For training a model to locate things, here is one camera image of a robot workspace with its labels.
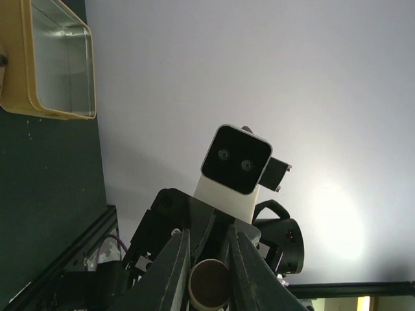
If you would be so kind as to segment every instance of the bright light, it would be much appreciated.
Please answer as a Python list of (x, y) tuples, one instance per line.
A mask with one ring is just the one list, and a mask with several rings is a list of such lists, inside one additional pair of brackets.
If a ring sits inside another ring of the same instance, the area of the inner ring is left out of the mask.
[(358, 298), (357, 311), (370, 311), (370, 297), (359, 297)]
[(311, 203), (316, 231), (326, 249), (341, 259), (361, 257), (364, 227), (359, 208), (347, 190), (336, 183), (326, 183), (316, 188)]

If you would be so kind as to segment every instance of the yellow container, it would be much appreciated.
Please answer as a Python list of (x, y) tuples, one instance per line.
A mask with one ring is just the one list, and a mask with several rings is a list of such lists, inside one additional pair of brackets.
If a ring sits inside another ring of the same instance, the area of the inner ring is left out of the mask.
[(96, 116), (92, 37), (60, 0), (1, 0), (8, 66), (0, 106), (54, 119)]

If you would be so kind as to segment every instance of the gray background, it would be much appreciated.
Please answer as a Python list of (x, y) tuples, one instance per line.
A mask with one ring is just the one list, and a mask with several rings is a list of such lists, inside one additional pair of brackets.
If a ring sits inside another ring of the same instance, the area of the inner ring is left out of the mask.
[(415, 1), (86, 4), (124, 240), (160, 189), (193, 193), (219, 125), (246, 124), (294, 167), (260, 194), (301, 225), (291, 283), (415, 279)]

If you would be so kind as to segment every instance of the round brown object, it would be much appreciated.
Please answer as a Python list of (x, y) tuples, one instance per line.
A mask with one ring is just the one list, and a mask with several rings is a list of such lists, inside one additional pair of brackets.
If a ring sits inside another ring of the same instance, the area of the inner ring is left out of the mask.
[(190, 271), (189, 295), (191, 304), (200, 311), (222, 308), (231, 294), (231, 275), (223, 262), (206, 259)]

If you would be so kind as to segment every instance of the black camera face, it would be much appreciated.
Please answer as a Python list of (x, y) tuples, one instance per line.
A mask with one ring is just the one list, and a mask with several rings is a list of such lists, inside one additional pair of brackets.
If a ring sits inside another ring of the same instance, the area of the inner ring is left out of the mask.
[(202, 174), (237, 191), (254, 191), (272, 155), (271, 145), (232, 126), (216, 132), (202, 165)]

